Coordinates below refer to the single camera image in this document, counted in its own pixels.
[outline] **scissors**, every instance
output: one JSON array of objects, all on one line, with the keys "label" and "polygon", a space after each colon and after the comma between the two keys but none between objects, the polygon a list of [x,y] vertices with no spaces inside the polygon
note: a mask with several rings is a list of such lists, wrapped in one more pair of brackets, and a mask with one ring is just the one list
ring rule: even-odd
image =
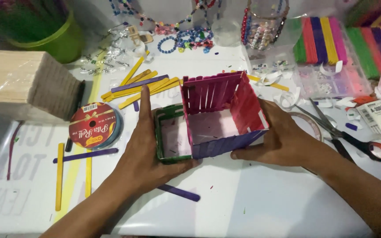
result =
[{"label": "scissors", "polygon": [[297,105],[295,105],[295,106],[299,110],[301,110],[303,113],[305,113],[306,115],[312,117],[321,127],[326,129],[326,131],[328,131],[330,133],[330,135],[332,137],[331,143],[334,144],[334,146],[336,147],[339,154],[341,154],[344,158],[346,158],[347,160],[349,160],[355,164],[352,157],[349,155],[348,151],[345,149],[343,144],[339,141],[339,138],[343,138],[344,140],[349,142],[351,145],[355,146],[357,149],[362,151],[364,154],[368,155],[368,157],[370,157],[370,159],[372,159],[374,161],[381,162],[381,158],[375,156],[371,152],[373,150],[373,146],[381,149],[381,143],[372,142],[372,141],[362,142],[362,141],[357,140],[356,138],[353,138],[348,133],[336,129],[330,123],[330,121],[327,119],[327,117],[320,111],[320,109],[317,107],[317,105],[315,105],[314,101],[311,98],[310,98],[310,101],[311,101],[311,104],[314,106],[315,111],[317,111],[317,114],[320,116],[320,118],[312,115],[311,113],[305,111],[304,109],[302,109],[301,107],[299,107]]}]

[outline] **hand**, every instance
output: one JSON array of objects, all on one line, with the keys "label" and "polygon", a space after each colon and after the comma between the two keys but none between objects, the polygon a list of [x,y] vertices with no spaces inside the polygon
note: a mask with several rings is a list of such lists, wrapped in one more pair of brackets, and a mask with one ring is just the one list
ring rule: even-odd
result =
[{"label": "hand", "polygon": [[131,195],[141,196],[172,178],[199,165],[189,159],[177,164],[164,165],[156,159],[154,120],[151,115],[148,86],[142,86],[139,121],[130,137],[112,176]]},{"label": "hand", "polygon": [[270,125],[269,131],[264,135],[264,143],[235,150],[230,155],[232,159],[309,168],[314,160],[324,157],[325,153],[336,153],[331,147],[302,130],[274,102],[262,99],[259,101]]}]

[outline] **table surface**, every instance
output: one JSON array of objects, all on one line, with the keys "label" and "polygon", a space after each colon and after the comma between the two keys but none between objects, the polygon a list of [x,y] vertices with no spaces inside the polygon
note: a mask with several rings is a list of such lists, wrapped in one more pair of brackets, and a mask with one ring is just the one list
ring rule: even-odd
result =
[{"label": "table surface", "polygon": [[[148,45],[154,60],[142,64],[137,73],[151,69],[158,71],[158,75],[182,78],[184,75],[206,76],[222,70],[246,69],[240,46],[215,46],[208,54],[197,49],[160,55],[156,50],[160,37],[154,38],[155,42]],[[71,73],[79,80],[87,80],[88,92],[93,85],[93,90],[98,91],[97,98],[109,90],[110,84],[121,82],[127,74],[125,71],[114,72],[96,80],[81,74],[79,69],[72,69]],[[278,83],[295,91],[291,80],[281,79]],[[280,90],[263,87],[261,92],[265,99],[272,100],[272,96]],[[115,99],[109,104],[117,108],[128,97]],[[178,87],[151,96],[153,109],[179,102]],[[315,112],[309,105],[301,106]],[[360,139],[371,135],[363,121],[363,130],[354,132],[346,128],[344,110],[322,110],[333,116],[338,129]],[[136,126],[138,112],[134,111],[133,106],[120,110],[120,113],[124,119],[124,131],[111,146],[118,148],[119,153],[92,160],[93,190],[112,172]],[[86,163],[85,160],[64,163],[62,211],[55,212],[57,166],[52,160],[57,157],[58,143],[66,142],[68,127],[22,126],[13,149],[12,179],[7,181],[9,138],[16,126],[17,122],[13,122],[0,145],[0,233],[42,233],[85,198]],[[346,141],[342,143],[358,166],[381,180],[381,163],[358,156],[353,146]],[[83,152],[83,148],[74,145],[72,152],[66,155]],[[195,192],[201,200],[195,203],[153,190],[130,207],[112,233],[181,237],[372,236],[369,227],[335,191],[299,167],[232,160],[230,153],[226,153],[203,159],[201,166],[168,184]]]}]

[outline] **green bucket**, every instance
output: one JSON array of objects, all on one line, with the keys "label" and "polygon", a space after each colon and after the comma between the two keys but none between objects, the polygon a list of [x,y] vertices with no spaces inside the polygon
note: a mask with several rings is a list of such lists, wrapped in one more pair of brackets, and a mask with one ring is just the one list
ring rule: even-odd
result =
[{"label": "green bucket", "polygon": [[82,30],[71,11],[66,23],[54,34],[43,40],[31,43],[18,43],[9,39],[13,46],[29,51],[46,51],[60,63],[70,63],[77,60],[85,46]]}]

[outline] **popsicle stick box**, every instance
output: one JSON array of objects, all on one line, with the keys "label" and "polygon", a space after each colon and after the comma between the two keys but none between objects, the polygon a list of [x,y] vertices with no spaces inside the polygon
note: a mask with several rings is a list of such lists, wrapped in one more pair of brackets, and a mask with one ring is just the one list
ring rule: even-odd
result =
[{"label": "popsicle stick box", "polygon": [[[257,95],[245,72],[196,78],[185,76],[180,90],[182,107],[168,106],[155,113],[158,158],[161,161],[172,163],[190,158],[190,154],[194,159],[214,157],[245,148],[268,130]],[[185,154],[168,156],[164,154],[166,140],[162,138],[163,125],[158,118],[171,119],[173,115],[178,115],[178,123],[184,120],[183,132],[177,132],[176,136],[179,138],[180,134],[187,133],[187,141],[179,143],[181,146],[183,143],[189,144],[189,150]]]}]

